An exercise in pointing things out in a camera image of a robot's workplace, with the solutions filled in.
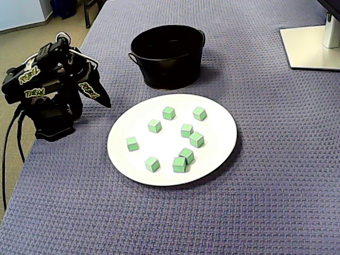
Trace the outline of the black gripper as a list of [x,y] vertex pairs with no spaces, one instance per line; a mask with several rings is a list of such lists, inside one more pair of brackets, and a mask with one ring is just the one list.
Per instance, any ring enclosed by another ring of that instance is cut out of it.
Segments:
[[111,99],[100,83],[98,63],[93,58],[82,54],[76,47],[70,47],[63,69],[64,87],[79,88],[85,97],[111,108]]

